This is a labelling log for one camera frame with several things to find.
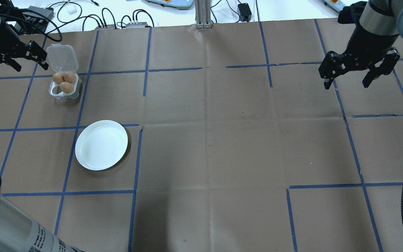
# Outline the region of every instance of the gray robot arm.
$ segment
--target gray robot arm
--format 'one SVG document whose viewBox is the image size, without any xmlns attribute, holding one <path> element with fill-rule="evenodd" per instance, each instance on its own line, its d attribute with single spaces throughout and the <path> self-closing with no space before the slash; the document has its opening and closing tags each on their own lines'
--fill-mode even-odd
<svg viewBox="0 0 403 252">
<path fill-rule="evenodd" d="M 355 3 L 340 11 L 338 22 L 354 23 L 355 30 L 345 52 L 329 51 L 318 69 L 326 89 L 335 78 L 349 71 L 369 70 L 362 81 L 365 88 L 380 75 L 392 72 L 400 58 L 392 46 L 399 35 L 403 38 L 403 0 Z"/>
</svg>

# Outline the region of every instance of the clear plastic egg container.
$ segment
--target clear plastic egg container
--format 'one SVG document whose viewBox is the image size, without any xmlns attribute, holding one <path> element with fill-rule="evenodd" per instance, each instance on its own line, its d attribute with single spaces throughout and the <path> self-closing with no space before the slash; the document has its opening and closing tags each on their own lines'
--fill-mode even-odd
<svg viewBox="0 0 403 252">
<path fill-rule="evenodd" d="M 49 87 L 49 94 L 56 99 L 76 99 L 79 96 L 80 85 L 82 80 L 77 75 L 76 71 L 79 69 L 79 62 L 77 61 L 76 52 L 70 45 L 51 44 L 46 48 L 48 59 L 52 69 L 56 73 L 64 74 L 66 72 L 74 73 L 76 81 L 72 83 L 74 89 L 71 93 L 66 94 L 60 89 L 60 85 L 51 80 Z"/>
</svg>

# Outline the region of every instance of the power adapter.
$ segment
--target power adapter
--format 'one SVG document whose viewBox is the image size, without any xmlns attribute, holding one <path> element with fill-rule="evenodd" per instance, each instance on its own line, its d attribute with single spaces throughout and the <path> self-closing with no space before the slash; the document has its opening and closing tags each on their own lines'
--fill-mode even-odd
<svg viewBox="0 0 403 252">
<path fill-rule="evenodd" d="M 248 3 L 240 3 L 237 5 L 237 13 L 240 15 L 240 21 L 250 21 L 251 20 L 251 10 Z"/>
</svg>

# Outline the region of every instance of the egg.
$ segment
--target egg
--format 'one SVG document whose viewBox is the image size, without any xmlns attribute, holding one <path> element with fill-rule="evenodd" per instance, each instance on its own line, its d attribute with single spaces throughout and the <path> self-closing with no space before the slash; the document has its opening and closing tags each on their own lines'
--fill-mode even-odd
<svg viewBox="0 0 403 252">
<path fill-rule="evenodd" d="M 55 74 L 52 76 L 52 80 L 53 80 L 57 85 L 60 85 L 60 83 L 64 82 L 63 75 L 62 75 L 61 73 L 55 73 Z"/>
<path fill-rule="evenodd" d="M 69 82 L 64 81 L 64 82 L 60 83 L 60 89 L 63 91 L 63 93 L 70 94 L 70 93 L 72 93 L 72 91 L 74 91 L 74 85 L 72 85 Z"/>
<path fill-rule="evenodd" d="M 76 76 L 72 72 L 63 73 L 63 79 L 66 82 L 74 83 L 76 81 Z"/>
</svg>

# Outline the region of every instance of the white plate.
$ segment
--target white plate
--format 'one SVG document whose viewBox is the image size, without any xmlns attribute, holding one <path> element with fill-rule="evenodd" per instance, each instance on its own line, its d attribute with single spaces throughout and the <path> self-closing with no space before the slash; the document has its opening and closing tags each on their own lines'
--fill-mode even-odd
<svg viewBox="0 0 403 252">
<path fill-rule="evenodd" d="M 76 158 L 90 170 L 112 167 L 125 154 L 128 135 L 115 121 L 97 121 L 86 127 L 76 142 Z"/>
</svg>

